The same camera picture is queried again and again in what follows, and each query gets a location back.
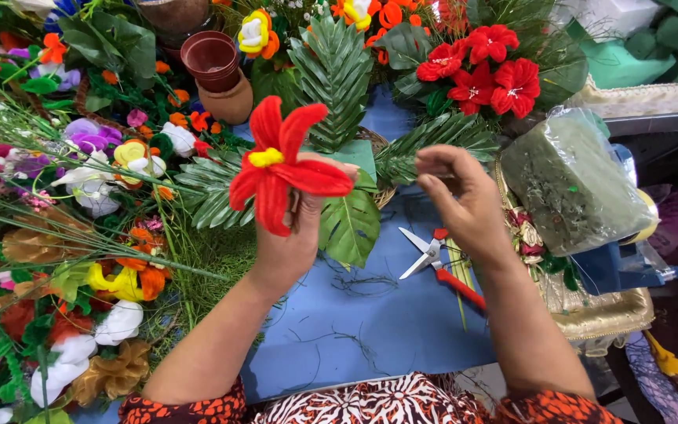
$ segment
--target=blue table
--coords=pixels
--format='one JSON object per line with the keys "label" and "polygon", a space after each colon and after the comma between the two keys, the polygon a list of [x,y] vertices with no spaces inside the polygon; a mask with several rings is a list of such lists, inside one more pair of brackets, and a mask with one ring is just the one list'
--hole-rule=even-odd
{"label": "blue table", "polygon": [[[407,133],[409,114],[393,105],[388,91],[374,94],[362,126],[390,141]],[[249,135],[245,126],[239,130],[240,136]],[[420,256],[397,227],[432,238],[441,221],[430,201],[419,188],[403,187],[381,212],[381,235],[365,269],[347,272],[318,259],[286,302],[271,310],[265,341],[242,368],[249,404],[410,371],[444,373],[496,361],[483,317],[465,305],[465,331],[456,295],[437,282],[433,268],[396,280]],[[343,289],[342,279],[361,278],[382,281]],[[117,407],[103,415],[88,410],[75,422],[116,422]]]}

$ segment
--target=patterned dress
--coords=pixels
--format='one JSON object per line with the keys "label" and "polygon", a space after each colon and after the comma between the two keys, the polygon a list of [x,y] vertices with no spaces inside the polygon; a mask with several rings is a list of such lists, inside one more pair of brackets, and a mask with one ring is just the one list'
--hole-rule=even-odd
{"label": "patterned dress", "polygon": [[541,391],[506,398],[492,417],[472,393],[453,395],[435,377],[411,373],[393,380],[306,392],[245,407],[238,379],[224,397],[165,406],[127,397],[119,409],[122,424],[621,424],[609,411],[577,395]]}

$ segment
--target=scissors blade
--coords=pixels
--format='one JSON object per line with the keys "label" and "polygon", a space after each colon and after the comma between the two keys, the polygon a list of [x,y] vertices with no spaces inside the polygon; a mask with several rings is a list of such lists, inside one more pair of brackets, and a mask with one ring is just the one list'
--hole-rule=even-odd
{"label": "scissors blade", "polygon": [[421,252],[427,252],[428,248],[430,247],[430,243],[428,241],[423,240],[422,238],[414,235],[413,233],[409,232],[408,230],[402,228],[402,227],[397,227],[401,231],[402,234],[407,236],[407,238],[412,241],[412,244],[417,246],[418,249],[420,249]]}
{"label": "scissors blade", "polygon": [[414,274],[418,272],[420,269],[425,268],[428,266],[428,264],[431,261],[431,256],[428,254],[423,254],[417,262],[413,263],[412,266],[410,266],[407,271],[405,271],[404,274],[399,277],[400,280],[404,280],[405,278],[409,277],[410,274]]}

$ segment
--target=hand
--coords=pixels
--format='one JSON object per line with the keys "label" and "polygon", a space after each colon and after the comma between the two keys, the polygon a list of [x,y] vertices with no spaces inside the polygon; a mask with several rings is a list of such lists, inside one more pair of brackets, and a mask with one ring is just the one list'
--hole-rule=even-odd
{"label": "hand", "polygon": [[[334,165],[343,170],[347,177],[357,180],[357,165],[342,164],[333,159],[323,158],[317,153],[297,153],[297,160],[315,160]],[[292,227],[288,237],[275,236],[256,224],[258,251],[255,264],[248,275],[259,291],[271,296],[274,301],[283,296],[315,262],[318,252],[318,231],[321,223],[323,197],[304,192],[292,192],[296,201],[284,214],[284,224]]]}
{"label": "hand", "polygon": [[418,185],[428,193],[449,234],[466,254],[486,266],[516,258],[504,224],[499,188],[466,149],[427,147],[417,152],[415,166]]}

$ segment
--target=plastic bag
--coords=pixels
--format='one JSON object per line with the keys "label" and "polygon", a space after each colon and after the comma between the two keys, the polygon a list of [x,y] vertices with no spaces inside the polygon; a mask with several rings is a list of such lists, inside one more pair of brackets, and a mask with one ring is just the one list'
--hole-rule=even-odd
{"label": "plastic bag", "polygon": [[552,254],[605,245],[656,219],[611,150],[592,112],[561,107],[504,150],[506,183]]}

